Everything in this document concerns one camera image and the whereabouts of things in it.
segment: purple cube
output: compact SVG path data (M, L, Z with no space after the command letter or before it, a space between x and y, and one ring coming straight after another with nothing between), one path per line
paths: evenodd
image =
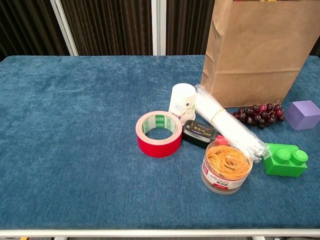
M285 113L294 130L313 129L320 120L320 109L313 101L294 101Z

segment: white table edge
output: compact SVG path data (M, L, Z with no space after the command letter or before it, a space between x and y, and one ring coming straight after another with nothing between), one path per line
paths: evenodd
M107 237L107 238L174 238L174 237L320 237L320 229L19 229L0 230L0 237Z

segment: green lego brick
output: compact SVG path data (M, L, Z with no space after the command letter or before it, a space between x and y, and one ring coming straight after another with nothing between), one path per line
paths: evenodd
M271 156L263 160L268 175L299 177L306 169L308 155L296 145L266 144Z

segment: bundle of straws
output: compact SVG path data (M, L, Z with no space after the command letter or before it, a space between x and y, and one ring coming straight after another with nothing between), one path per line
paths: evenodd
M237 147L240 150L246 148L251 153L254 162L260 162L262 157L268 156L268 147L263 141L228 113L202 85L197 84L195 88L195 110L198 114L230 142L234 141L234 145L241 143Z

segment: white paper cup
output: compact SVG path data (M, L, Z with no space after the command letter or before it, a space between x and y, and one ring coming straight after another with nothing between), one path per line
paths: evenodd
M196 118L195 103L195 87L188 83L178 83L172 88L169 113L177 116L184 125L187 120Z

